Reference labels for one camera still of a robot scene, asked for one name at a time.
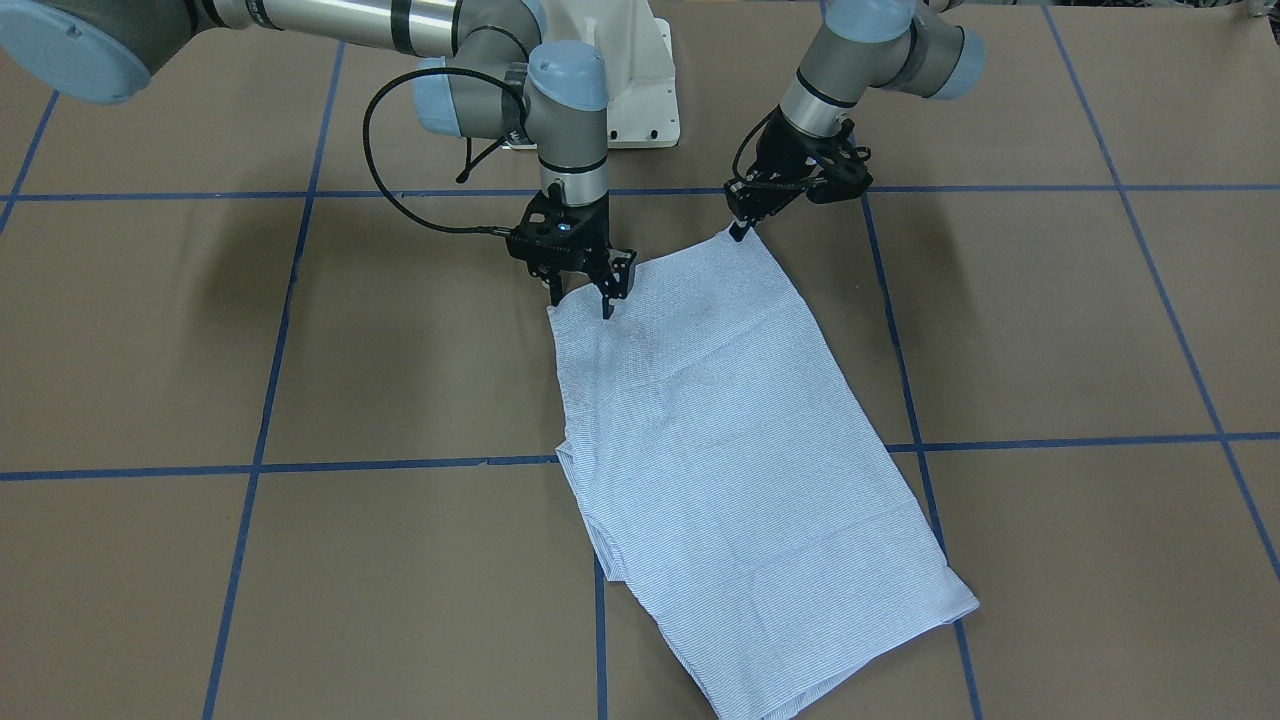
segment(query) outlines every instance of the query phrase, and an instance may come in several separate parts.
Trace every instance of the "blue striped fabric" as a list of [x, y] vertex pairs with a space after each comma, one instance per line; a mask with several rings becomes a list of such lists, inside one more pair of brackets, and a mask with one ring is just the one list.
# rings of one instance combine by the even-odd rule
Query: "blue striped fabric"
[[721, 717], [792, 717], [978, 606], [754, 232], [639, 265], [612, 320], [586, 287], [550, 322], [600, 565]]

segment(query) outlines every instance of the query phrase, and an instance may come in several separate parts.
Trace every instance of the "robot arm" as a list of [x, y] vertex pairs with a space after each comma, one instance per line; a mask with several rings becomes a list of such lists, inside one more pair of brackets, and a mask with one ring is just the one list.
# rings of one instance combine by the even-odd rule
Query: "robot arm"
[[982, 73], [982, 40], [922, 0], [832, 0], [818, 35], [763, 133], [755, 161], [724, 183], [741, 240], [801, 192], [815, 204], [851, 200], [872, 184], [870, 154], [850, 140], [849, 113], [869, 87], [938, 100], [960, 97]]
[[0, 46], [47, 85], [101, 104], [146, 87], [196, 33], [253, 24], [426, 56], [417, 77], [384, 92], [413, 81], [420, 120], [433, 132], [536, 142], [541, 190], [509, 229], [425, 222], [370, 163], [383, 195], [426, 227], [503, 236], [553, 302], [563, 296], [562, 272], [590, 278], [605, 318], [627, 296], [636, 254], [609, 245], [604, 59], [576, 40], [544, 42], [540, 0], [0, 0]]

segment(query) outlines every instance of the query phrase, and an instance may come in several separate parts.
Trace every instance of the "blue tape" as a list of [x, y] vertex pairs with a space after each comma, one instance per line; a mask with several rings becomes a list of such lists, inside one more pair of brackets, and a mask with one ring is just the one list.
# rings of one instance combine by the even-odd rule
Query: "blue tape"
[[[1280, 432], [1226, 433], [1229, 442], [1276, 442]], [[1197, 445], [1220, 442], [1211, 433], [1185, 436], [1126, 436], [1126, 437], [1085, 437], [1085, 438], [1039, 438], [1039, 439], [989, 439], [959, 442], [900, 442], [884, 446], [891, 454], [902, 452], [973, 452], [989, 450], [1050, 450], [1070, 447], [1115, 447], [1143, 445]], [[262, 475], [287, 473], [338, 473], [361, 470], [411, 470], [433, 468], [476, 468], [484, 465], [554, 465], [559, 459], [554, 455], [507, 455], [477, 457], [425, 457], [407, 460], [338, 460], [321, 462], [264, 462], [261, 465], [177, 465], [157, 468], [87, 468], [69, 470], [9, 470], [0, 471], [0, 482], [36, 480], [95, 480], [111, 478], [163, 478], [196, 475]]]
[[1208, 413], [1210, 420], [1213, 423], [1213, 430], [1217, 433], [1219, 442], [1222, 446], [1222, 454], [1226, 455], [1226, 462], [1231, 469], [1231, 475], [1235, 478], [1235, 484], [1240, 491], [1242, 498], [1244, 500], [1244, 506], [1249, 511], [1249, 518], [1253, 520], [1253, 527], [1258, 533], [1258, 539], [1262, 542], [1267, 559], [1271, 561], [1271, 570], [1275, 573], [1276, 580], [1280, 580], [1280, 557], [1276, 556], [1275, 546], [1271, 543], [1271, 536], [1267, 533], [1266, 524], [1262, 521], [1262, 515], [1258, 514], [1257, 503], [1253, 502], [1253, 493], [1249, 492], [1249, 484], [1245, 482], [1244, 473], [1240, 471], [1240, 465], [1235, 460], [1235, 452], [1231, 450], [1231, 443], [1222, 427], [1222, 420], [1219, 418], [1217, 409], [1213, 406], [1213, 398], [1210, 397], [1208, 386], [1204, 383], [1204, 378], [1199, 372], [1199, 365], [1196, 363], [1196, 356], [1192, 354], [1190, 342], [1188, 342], [1187, 334], [1183, 332], [1183, 325], [1178, 320], [1178, 313], [1174, 310], [1174, 302], [1169, 297], [1169, 291], [1165, 288], [1165, 283], [1160, 277], [1160, 270], [1156, 268], [1156, 259], [1151, 254], [1151, 247], [1147, 245], [1147, 237], [1142, 232], [1142, 224], [1138, 223], [1138, 215], [1133, 210], [1133, 204], [1129, 202], [1129, 193], [1125, 191], [1124, 183], [1120, 182], [1120, 173], [1116, 170], [1111, 152], [1107, 150], [1106, 140], [1102, 138], [1102, 128], [1098, 126], [1098, 120], [1093, 115], [1089, 100], [1084, 96], [1084, 86], [1080, 85], [1080, 78], [1075, 72], [1075, 65], [1071, 64], [1071, 56], [1066, 51], [1066, 45], [1062, 44], [1062, 36], [1057, 32], [1057, 24], [1053, 23], [1053, 15], [1048, 12], [1047, 6], [1042, 6], [1041, 12], [1044, 14], [1048, 29], [1053, 35], [1053, 42], [1057, 45], [1057, 51], [1062, 56], [1062, 63], [1066, 65], [1066, 73], [1071, 77], [1071, 85], [1075, 87], [1075, 95], [1080, 100], [1080, 106], [1084, 108], [1084, 117], [1088, 118], [1089, 127], [1093, 128], [1093, 137], [1098, 142], [1098, 150], [1102, 151], [1102, 159], [1107, 164], [1107, 170], [1111, 172], [1111, 179], [1115, 182], [1115, 190], [1120, 193], [1120, 201], [1124, 204], [1124, 211], [1129, 217], [1129, 225], [1133, 228], [1133, 234], [1138, 240], [1138, 247], [1142, 250], [1143, 260], [1147, 263], [1147, 270], [1151, 273], [1151, 279], [1156, 284], [1156, 291], [1160, 295], [1160, 302], [1165, 306], [1165, 314], [1169, 316], [1169, 324], [1174, 328], [1174, 334], [1178, 337], [1178, 345], [1183, 350], [1183, 357], [1187, 360], [1187, 366], [1192, 372], [1192, 379], [1196, 380], [1196, 388], [1199, 391], [1201, 400], [1204, 404], [1204, 410]]
[[[257, 434], [257, 443], [253, 448], [253, 465], [262, 464], [266, 452], [266, 437], [271, 425], [271, 409], [275, 405], [275, 391], [280, 379], [280, 365], [284, 360], [284, 342], [289, 333], [289, 307], [293, 301], [293, 288], [298, 281], [298, 264], [302, 261], [302, 252], [306, 249], [307, 229], [311, 223], [311, 209], [315, 206], [316, 186], [320, 183], [320, 165], [324, 163], [324, 146], [329, 135], [329, 118], [333, 115], [333, 101], [338, 95], [338, 77], [342, 73], [342, 60], [346, 54], [346, 44], [338, 42], [338, 50], [333, 59], [333, 72], [329, 77], [329, 96], [325, 99], [324, 115], [320, 119], [320, 137], [316, 138], [315, 158], [311, 161], [311, 179], [307, 183], [307, 200], [302, 208], [302, 220], [298, 223], [298, 240], [293, 249], [293, 264], [289, 269], [289, 284], [284, 291], [284, 307], [280, 310], [280, 327], [275, 337], [275, 354], [271, 357], [271, 374], [266, 383], [266, 397], [262, 401], [262, 424]], [[244, 506], [241, 510], [239, 532], [236, 536], [236, 552], [232, 556], [230, 577], [227, 582], [227, 598], [223, 602], [223, 616], [218, 625], [218, 642], [214, 646], [214, 661], [209, 670], [209, 688], [205, 692], [205, 710], [202, 719], [212, 720], [214, 706], [218, 702], [218, 685], [223, 674], [223, 659], [227, 656], [227, 638], [230, 634], [232, 615], [236, 611], [236, 594], [239, 589], [241, 568], [244, 564], [244, 548], [248, 543], [250, 523], [253, 519], [253, 501], [257, 497], [257, 482], [260, 473], [253, 473], [248, 478], [248, 487], [244, 489]]]
[[18, 201], [18, 196], [22, 192], [22, 184], [27, 182], [27, 173], [31, 172], [31, 161], [36, 159], [36, 150], [40, 149], [40, 141], [45, 138], [45, 129], [49, 127], [49, 118], [54, 117], [54, 108], [58, 105], [58, 91], [52, 91], [49, 96], [49, 102], [45, 105], [45, 113], [40, 115], [40, 123], [36, 126], [36, 133], [31, 136], [31, 143], [27, 146], [27, 155], [22, 159], [22, 167], [18, 168], [18, 177], [13, 181], [13, 190], [9, 191], [9, 200], [4, 204], [4, 210], [0, 211], [0, 232], [4, 232], [5, 225], [9, 224], [9, 215], [13, 214], [14, 202]]
[[[1280, 184], [1130, 184], [1132, 192], [1276, 192]], [[906, 195], [936, 192], [1112, 192], [1114, 184], [883, 184], [872, 186], [873, 195]], [[392, 191], [404, 197], [522, 197], [538, 192], [535, 188], [440, 188]], [[719, 187], [616, 187], [613, 196], [658, 195], [721, 195]], [[137, 201], [137, 200], [279, 200], [305, 199], [306, 191], [230, 191], [230, 192], [68, 192], [68, 193], [14, 193], [0, 196], [15, 202], [84, 202], [84, 201]], [[376, 190], [320, 190], [315, 197], [381, 197]]]
[[605, 642], [605, 607], [604, 607], [604, 568], [600, 560], [591, 553], [595, 566], [595, 716], [598, 720], [609, 717], [609, 674], [608, 674], [608, 643]]
[[[915, 400], [911, 397], [911, 379], [906, 372], [906, 356], [902, 352], [902, 341], [897, 333], [897, 320], [893, 316], [893, 300], [888, 291], [888, 277], [884, 274], [884, 260], [879, 250], [879, 238], [876, 234], [876, 217], [872, 214], [870, 199], [863, 195], [863, 220], [867, 223], [867, 237], [870, 241], [872, 261], [876, 266], [876, 281], [881, 286], [881, 297], [884, 301], [884, 320], [888, 324], [888, 337], [893, 343], [893, 355], [897, 356], [897, 369], [902, 378], [902, 401], [906, 405], [906, 420], [911, 427], [911, 441], [915, 443], [915, 461], [920, 469], [920, 483], [924, 486], [924, 502], [929, 511], [929, 527], [933, 528], [934, 537], [938, 538], [938, 547], [942, 553], [947, 553], [947, 541], [942, 533], [942, 518], [938, 514], [937, 498], [933, 495], [933, 478], [929, 474], [929, 461], [924, 455], [924, 442], [920, 436], [920, 423], [915, 414]], [[969, 708], [974, 720], [983, 720], [982, 698], [978, 694], [978, 680], [973, 673], [973, 660], [969, 656], [969, 643], [964, 634], [964, 620], [954, 623], [956, 633], [956, 646], [960, 650], [960, 666], [964, 670], [965, 687], [969, 689]]]

